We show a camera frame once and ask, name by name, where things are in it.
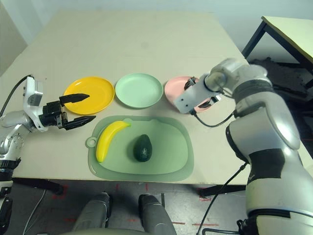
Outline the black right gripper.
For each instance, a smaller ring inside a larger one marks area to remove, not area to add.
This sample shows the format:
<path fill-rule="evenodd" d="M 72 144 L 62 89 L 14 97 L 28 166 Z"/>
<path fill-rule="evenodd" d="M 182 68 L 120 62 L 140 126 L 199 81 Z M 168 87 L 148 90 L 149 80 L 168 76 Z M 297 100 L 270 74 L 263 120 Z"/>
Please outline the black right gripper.
<path fill-rule="evenodd" d="M 199 79 L 194 76 L 188 78 L 187 82 L 184 85 L 184 90 L 187 90 L 189 87 L 195 85 L 198 81 Z"/>

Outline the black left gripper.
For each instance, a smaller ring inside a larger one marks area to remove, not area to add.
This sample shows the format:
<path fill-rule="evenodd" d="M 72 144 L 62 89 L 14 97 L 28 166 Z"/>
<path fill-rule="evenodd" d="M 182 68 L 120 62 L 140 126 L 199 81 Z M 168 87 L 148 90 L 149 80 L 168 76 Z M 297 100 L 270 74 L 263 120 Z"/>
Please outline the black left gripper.
<path fill-rule="evenodd" d="M 43 113 L 40 115 L 41 124 L 44 127 L 57 126 L 59 129 L 65 127 L 66 130 L 86 125 L 94 120 L 96 116 L 83 116 L 67 121 L 67 114 L 63 109 L 66 103 L 76 103 L 86 98 L 89 98 L 88 94 L 68 94 L 60 96 L 58 101 L 47 103 L 43 106 Z"/>

